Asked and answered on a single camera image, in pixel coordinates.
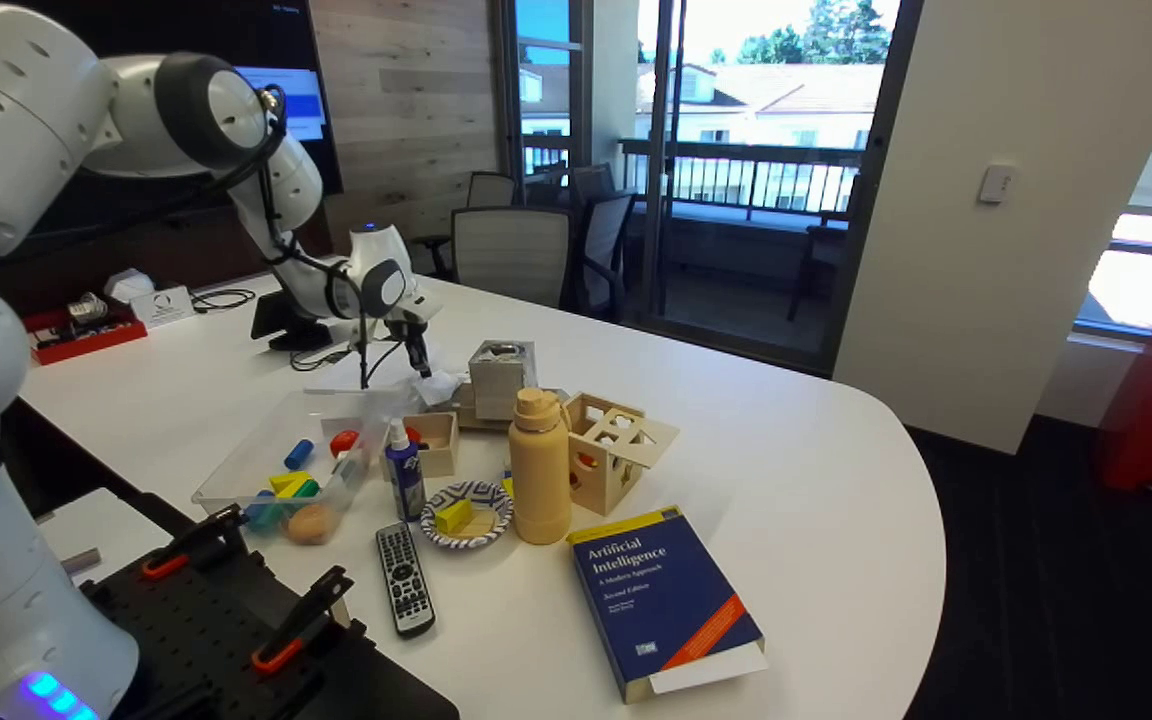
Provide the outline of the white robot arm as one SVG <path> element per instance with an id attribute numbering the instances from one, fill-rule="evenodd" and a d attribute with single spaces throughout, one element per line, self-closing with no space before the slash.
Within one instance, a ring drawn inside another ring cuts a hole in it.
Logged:
<path id="1" fill-rule="evenodd" d="M 322 181 L 267 88 L 207 52 L 103 54 L 40 7 L 0 5 L 0 417 L 19 395 L 28 303 L 46 306 L 127 228 L 103 210 L 46 238 L 46 210 L 93 177 L 199 177 L 228 194 L 276 284 L 321 318 L 393 318 L 419 303 L 404 238 L 356 234 L 315 256 L 298 228 Z M 133 687 L 138 645 L 81 594 L 37 531 L 0 438 L 0 717 L 103 717 Z"/>

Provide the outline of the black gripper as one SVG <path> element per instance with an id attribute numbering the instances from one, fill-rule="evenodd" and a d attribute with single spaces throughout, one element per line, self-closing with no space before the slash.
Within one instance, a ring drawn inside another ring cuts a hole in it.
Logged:
<path id="1" fill-rule="evenodd" d="M 431 356 L 428 356 L 428 344 L 425 344 L 428 323 L 416 310 L 393 310 L 384 318 L 384 328 L 386 328 L 393 340 L 404 344 L 411 372 L 428 376 L 431 372 Z"/>

